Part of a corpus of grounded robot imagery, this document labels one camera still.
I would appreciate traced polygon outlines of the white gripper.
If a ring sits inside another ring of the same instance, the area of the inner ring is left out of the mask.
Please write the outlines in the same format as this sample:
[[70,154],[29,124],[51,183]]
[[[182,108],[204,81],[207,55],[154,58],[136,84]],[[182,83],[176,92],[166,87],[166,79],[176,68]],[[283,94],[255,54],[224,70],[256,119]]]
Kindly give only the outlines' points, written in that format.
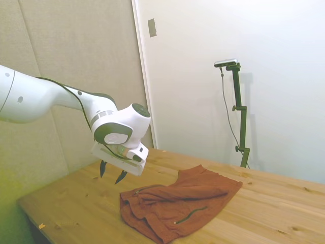
[[102,145],[96,142],[91,153],[101,159],[100,178],[106,171],[107,163],[122,169],[115,184],[121,182],[127,173],[140,176],[147,160],[147,148],[142,143],[137,148],[130,149],[123,145]]

